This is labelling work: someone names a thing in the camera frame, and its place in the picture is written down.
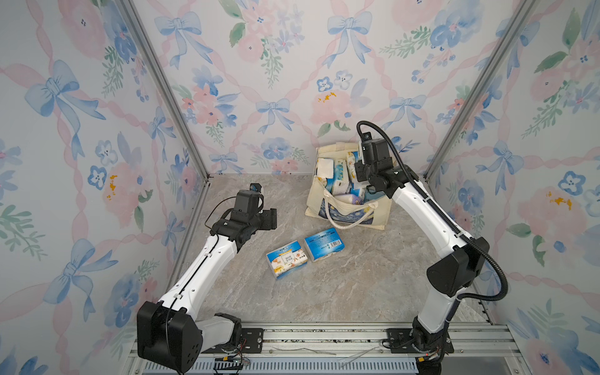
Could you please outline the blue cartoon tissue pack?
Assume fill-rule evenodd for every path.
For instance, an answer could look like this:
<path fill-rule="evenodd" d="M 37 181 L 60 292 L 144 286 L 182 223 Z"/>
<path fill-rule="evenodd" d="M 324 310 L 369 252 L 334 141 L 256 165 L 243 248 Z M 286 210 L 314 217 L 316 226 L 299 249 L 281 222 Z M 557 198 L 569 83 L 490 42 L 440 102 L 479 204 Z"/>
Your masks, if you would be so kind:
<path fill-rule="evenodd" d="M 306 265 L 309 257 L 303 246 L 295 241 L 267 253 L 267 260 L 273 276 L 281 279 L 292 270 Z"/>

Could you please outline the cream canvas tote bag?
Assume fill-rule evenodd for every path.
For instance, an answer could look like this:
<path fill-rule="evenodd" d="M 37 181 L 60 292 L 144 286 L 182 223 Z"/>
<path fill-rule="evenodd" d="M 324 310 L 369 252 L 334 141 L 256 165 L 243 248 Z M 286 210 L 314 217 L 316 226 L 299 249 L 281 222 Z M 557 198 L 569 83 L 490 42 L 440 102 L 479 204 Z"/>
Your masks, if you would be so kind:
<path fill-rule="evenodd" d="M 308 217 L 327 220 L 339 230 L 355 227 L 384 230 L 392 200 L 371 194 L 356 179 L 359 145 L 338 142 L 317 149 L 317 162 L 306 203 Z"/>

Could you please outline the blue white tissue pack back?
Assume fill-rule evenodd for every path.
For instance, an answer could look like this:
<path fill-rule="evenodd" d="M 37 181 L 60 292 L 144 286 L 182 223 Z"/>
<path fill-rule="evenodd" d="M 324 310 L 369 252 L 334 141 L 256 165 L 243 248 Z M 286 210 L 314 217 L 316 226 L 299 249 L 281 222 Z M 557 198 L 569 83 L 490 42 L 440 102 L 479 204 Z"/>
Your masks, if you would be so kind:
<path fill-rule="evenodd" d="M 334 160 L 329 158 L 318 158 L 316 177 L 320 184 L 331 192 L 334 183 Z"/>

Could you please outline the teal tissue pack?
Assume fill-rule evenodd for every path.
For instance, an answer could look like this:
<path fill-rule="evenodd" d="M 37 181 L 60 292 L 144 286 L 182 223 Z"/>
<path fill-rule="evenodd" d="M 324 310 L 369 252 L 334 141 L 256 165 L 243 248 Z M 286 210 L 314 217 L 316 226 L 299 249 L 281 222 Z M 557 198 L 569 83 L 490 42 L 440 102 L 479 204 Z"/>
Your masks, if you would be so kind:
<path fill-rule="evenodd" d="M 347 162 L 345 159 L 336 159 L 334 161 L 334 179 L 331 193 L 332 195 L 345 195 L 349 186 Z"/>

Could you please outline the purple tissue pack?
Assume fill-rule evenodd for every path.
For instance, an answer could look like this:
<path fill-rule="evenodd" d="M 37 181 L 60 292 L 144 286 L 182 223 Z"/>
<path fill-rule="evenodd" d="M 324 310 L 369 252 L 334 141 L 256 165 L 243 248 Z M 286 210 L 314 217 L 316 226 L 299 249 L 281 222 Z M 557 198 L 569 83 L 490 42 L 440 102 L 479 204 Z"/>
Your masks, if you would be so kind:
<path fill-rule="evenodd" d="M 353 194 L 345 194 L 345 195 L 337 195 L 336 199 L 342 203 L 359 206 L 363 204 L 363 199 L 357 195 Z"/>

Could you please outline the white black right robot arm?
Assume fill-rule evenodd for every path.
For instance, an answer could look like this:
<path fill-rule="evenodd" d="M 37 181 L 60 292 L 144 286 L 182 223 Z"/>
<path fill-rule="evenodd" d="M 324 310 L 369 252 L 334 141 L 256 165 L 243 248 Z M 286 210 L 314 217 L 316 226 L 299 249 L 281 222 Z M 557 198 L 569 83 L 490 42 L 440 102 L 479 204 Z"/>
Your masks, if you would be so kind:
<path fill-rule="evenodd" d="M 460 297 L 480 273 L 484 257 L 467 241 L 469 234 L 450 219 L 429 196 L 414 171 L 394 164 L 388 143 L 368 140 L 359 144 L 356 175 L 375 192 L 383 192 L 401 206 L 426 234 L 439 256 L 427 268 L 431 285 L 425 305 L 412 322 L 408 343 L 420 353 L 441 357 L 448 327 Z"/>

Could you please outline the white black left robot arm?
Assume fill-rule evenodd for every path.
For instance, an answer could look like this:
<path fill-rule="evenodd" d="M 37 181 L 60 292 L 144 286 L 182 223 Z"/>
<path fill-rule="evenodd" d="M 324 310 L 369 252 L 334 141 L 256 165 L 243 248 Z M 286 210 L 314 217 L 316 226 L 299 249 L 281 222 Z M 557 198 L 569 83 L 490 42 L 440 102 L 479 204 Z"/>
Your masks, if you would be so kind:
<path fill-rule="evenodd" d="M 265 209 L 260 184 L 240 190 L 234 207 L 211 226 L 192 265 L 159 301 L 145 302 L 137 312 L 138 356 L 183 374 L 212 348 L 239 353 L 241 320 L 226 313 L 199 320 L 198 312 L 218 276 L 253 234 L 277 226 L 277 211 Z"/>

